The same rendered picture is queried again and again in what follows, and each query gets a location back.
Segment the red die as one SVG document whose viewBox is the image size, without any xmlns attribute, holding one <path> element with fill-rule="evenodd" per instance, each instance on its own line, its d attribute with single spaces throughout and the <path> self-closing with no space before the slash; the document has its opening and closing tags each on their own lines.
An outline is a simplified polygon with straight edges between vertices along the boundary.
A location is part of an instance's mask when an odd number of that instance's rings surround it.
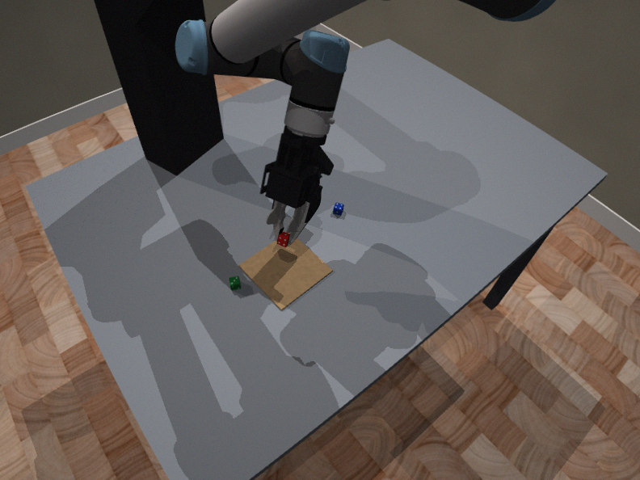
<svg viewBox="0 0 640 480">
<path fill-rule="evenodd" d="M 278 240 L 277 240 L 277 244 L 287 247 L 288 244 L 288 236 L 289 234 L 283 232 L 281 234 L 279 234 Z"/>
</svg>

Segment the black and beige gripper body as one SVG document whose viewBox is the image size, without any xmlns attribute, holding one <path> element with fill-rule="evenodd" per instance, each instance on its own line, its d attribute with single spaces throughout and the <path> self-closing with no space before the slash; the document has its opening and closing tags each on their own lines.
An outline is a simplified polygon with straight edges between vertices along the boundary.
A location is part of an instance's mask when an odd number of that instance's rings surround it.
<svg viewBox="0 0 640 480">
<path fill-rule="evenodd" d="M 302 139 L 294 139 L 301 137 Z M 305 204 L 307 196 L 315 191 L 322 177 L 320 168 L 314 165 L 310 156 L 314 151 L 314 145 L 325 145 L 325 142 L 326 135 L 324 137 L 299 136 L 285 125 L 284 133 L 281 133 L 276 161 L 265 165 L 260 194 L 266 192 L 266 197 L 292 208 Z M 270 174 L 268 183 L 264 186 L 268 172 Z"/>
</svg>

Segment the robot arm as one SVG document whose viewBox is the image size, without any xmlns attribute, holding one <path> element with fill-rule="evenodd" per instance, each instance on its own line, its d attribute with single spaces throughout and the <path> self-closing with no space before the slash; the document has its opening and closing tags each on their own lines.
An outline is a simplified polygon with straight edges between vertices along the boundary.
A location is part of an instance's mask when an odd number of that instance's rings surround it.
<svg viewBox="0 0 640 480">
<path fill-rule="evenodd" d="M 324 137 L 335 122 L 350 44 L 309 29 L 365 1 L 237 0 L 210 22 L 181 24 L 177 61 L 191 73 L 269 78 L 292 86 L 285 125 L 299 136 Z M 495 19 L 519 22 L 556 0 L 462 1 Z M 302 32 L 302 40 L 294 37 Z"/>
</svg>

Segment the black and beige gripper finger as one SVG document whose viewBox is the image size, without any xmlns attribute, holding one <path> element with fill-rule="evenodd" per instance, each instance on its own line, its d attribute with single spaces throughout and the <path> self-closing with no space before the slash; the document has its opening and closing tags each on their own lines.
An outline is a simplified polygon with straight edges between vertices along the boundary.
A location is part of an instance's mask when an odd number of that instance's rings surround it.
<svg viewBox="0 0 640 480">
<path fill-rule="evenodd" d="M 278 240 L 279 234 L 281 234 L 284 230 L 283 222 L 284 222 L 284 219 L 286 218 L 286 215 L 285 215 L 286 206 L 287 206 L 286 204 L 282 204 L 276 200 L 273 200 L 272 210 L 267 216 L 267 224 L 268 225 L 273 224 L 276 241 Z"/>
<path fill-rule="evenodd" d="M 301 231 L 318 210 L 321 198 L 322 186 L 317 185 L 315 191 L 307 196 L 305 204 L 301 207 L 295 208 L 293 217 L 287 227 L 287 233 L 290 233 L 288 236 L 287 246 L 290 246 L 297 239 Z"/>
</svg>

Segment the green die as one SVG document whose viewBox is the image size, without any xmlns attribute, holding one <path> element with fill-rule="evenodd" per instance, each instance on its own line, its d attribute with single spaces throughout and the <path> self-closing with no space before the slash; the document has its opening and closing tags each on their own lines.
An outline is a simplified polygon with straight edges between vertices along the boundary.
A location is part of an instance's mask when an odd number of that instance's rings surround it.
<svg viewBox="0 0 640 480">
<path fill-rule="evenodd" d="M 231 290 L 240 289 L 241 285 L 240 285 L 239 276 L 230 277 L 229 284 L 230 284 Z"/>
</svg>

